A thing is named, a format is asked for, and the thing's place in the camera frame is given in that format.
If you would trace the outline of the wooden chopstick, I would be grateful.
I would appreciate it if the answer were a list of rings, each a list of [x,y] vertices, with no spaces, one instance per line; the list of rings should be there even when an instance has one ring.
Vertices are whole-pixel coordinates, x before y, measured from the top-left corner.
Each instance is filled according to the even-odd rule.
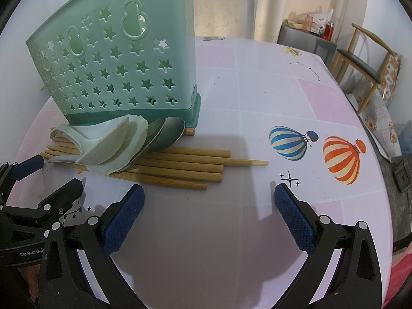
[[[68,154],[78,155],[80,153],[79,149],[70,142],[67,138],[54,138],[52,140],[56,144],[47,145],[46,148],[52,151],[59,151]],[[185,154],[193,156],[211,156],[220,158],[230,158],[231,153],[229,150],[220,149],[201,149],[192,147],[169,147],[162,150],[161,153],[174,153],[174,154]]]
[[[251,167],[251,166],[267,167],[269,165],[269,162],[265,160],[222,158],[222,157],[212,157],[212,156],[175,154],[175,153],[147,153],[143,157],[143,159],[166,160],[166,161],[174,161],[174,162],[190,162],[190,163],[200,163],[200,164],[208,164],[208,165],[223,165],[223,166],[232,166],[232,167]]]
[[[122,179],[131,181],[134,183],[143,183],[152,186],[162,186],[168,188],[181,188],[197,191],[205,191],[207,189],[206,183],[195,183],[191,181],[182,181],[178,179],[169,179],[159,176],[149,176],[145,174],[135,174],[127,171],[121,171],[120,173],[108,174],[109,177],[115,179]]]
[[[73,154],[62,154],[62,155],[53,155],[51,154],[51,150],[47,150],[46,152],[42,152],[41,155],[44,157],[48,162],[64,162],[64,163],[72,163],[76,165],[76,160],[78,159],[78,155]],[[138,167],[154,167],[154,168],[163,168],[163,169],[178,169],[178,170],[185,170],[185,171],[203,171],[207,173],[219,173],[221,174],[224,171],[223,165],[211,165],[211,164],[201,164],[201,163],[193,163],[193,162],[177,162],[171,160],[154,160],[154,159],[146,159],[141,158],[136,161],[132,165],[125,165],[120,167],[119,165],[112,165],[109,162],[108,165],[100,164],[89,166],[87,169],[91,169],[93,173],[96,174],[112,174],[118,171],[132,171],[133,169],[137,169]]]
[[[212,183],[220,183],[223,179],[223,175],[221,173],[166,169],[159,167],[138,167],[135,169],[127,169],[126,171],[122,171],[122,173],[144,174],[149,176],[166,177],[170,179],[184,179]]]

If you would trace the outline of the metal spoon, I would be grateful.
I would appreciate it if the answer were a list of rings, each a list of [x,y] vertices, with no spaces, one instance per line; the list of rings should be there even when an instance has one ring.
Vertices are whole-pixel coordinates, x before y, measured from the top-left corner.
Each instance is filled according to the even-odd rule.
[[[186,123],[182,118],[171,116],[166,119],[158,138],[149,149],[149,153],[163,151],[173,146],[184,133]]]
[[[134,165],[140,158],[142,158],[151,148],[153,143],[157,140],[161,131],[164,129],[166,123],[166,117],[156,119],[155,121],[151,122],[148,126],[147,130],[147,137],[144,141],[142,149],[137,152],[137,154],[132,157],[131,161],[124,169],[129,169],[132,165]]]

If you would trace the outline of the green plastic utensil holder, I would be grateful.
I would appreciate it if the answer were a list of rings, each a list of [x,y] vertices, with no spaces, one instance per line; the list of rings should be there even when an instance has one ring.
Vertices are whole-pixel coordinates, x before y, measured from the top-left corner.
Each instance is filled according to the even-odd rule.
[[[196,127],[193,0],[70,0],[27,40],[66,120],[178,116]]]

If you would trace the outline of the floral cushion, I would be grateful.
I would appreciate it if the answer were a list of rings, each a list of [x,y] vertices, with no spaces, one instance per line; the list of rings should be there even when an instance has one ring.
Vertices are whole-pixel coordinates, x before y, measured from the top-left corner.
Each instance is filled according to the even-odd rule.
[[[400,63],[401,57],[397,53],[388,53],[379,72],[381,83],[377,90],[386,107],[389,107],[397,87]]]

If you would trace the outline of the wooden chair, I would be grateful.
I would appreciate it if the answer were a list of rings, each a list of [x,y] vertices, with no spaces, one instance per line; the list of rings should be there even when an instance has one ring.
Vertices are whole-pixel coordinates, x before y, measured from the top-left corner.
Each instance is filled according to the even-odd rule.
[[[345,68],[347,66],[351,66],[354,70],[359,72],[365,78],[367,82],[371,84],[370,88],[366,92],[366,96],[360,101],[360,104],[358,105],[357,114],[360,114],[365,109],[365,107],[367,107],[370,100],[372,99],[372,96],[375,94],[379,84],[381,83],[381,77],[379,75],[379,72],[380,72],[380,69],[381,69],[381,66],[384,60],[381,66],[379,67],[379,69],[376,70],[372,68],[367,62],[365,62],[360,57],[358,57],[354,53],[354,49],[355,49],[355,44],[357,43],[359,35],[362,33],[367,38],[374,41],[377,45],[381,46],[386,51],[385,58],[388,53],[394,54],[396,52],[392,50],[380,37],[378,37],[376,34],[372,33],[371,31],[355,23],[352,23],[351,26],[355,29],[355,31],[353,33],[349,47],[348,49],[337,49],[337,53],[332,62],[330,72],[331,74],[333,74],[336,67],[338,66],[338,63],[342,62],[341,67],[335,78],[336,81],[342,79],[344,72],[345,72]]]

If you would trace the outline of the grey cabinet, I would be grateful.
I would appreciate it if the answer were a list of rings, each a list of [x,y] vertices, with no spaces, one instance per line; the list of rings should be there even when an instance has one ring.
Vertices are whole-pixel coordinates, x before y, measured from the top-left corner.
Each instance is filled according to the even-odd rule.
[[[321,57],[328,68],[332,64],[337,49],[337,45],[334,42],[325,40],[312,33],[294,29],[288,26],[286,22],[281,25],[277,43],[316,54]]]

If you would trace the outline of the red bottle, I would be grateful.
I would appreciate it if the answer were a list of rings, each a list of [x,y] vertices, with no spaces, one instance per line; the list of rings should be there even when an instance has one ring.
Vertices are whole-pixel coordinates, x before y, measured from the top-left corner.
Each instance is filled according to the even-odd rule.
[[[321,38],[331,41],[332,35],[334,31],[334,25],[332,22],[328,22],[325,26],[324,33],[322,34]]]

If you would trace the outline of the white plastic bag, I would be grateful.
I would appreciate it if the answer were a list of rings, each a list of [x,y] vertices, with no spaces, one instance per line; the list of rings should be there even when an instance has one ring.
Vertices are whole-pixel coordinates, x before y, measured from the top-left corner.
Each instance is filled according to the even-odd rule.
[[[333,8],[323,10],[321,6],[319,6],[314,12],[311,12],[309,14],[309,16],[312,17],[310,32],[316,35],[323,34],[327,23],[329,23],[332,19],[333,12]]]

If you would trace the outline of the cream curtain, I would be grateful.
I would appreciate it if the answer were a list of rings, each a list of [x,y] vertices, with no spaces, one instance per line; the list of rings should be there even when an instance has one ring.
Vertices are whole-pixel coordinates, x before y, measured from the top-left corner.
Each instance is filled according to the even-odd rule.
[[[284,20],[329,13],[339,32],[347,0],[194,0],[197,36],[277,42]]]

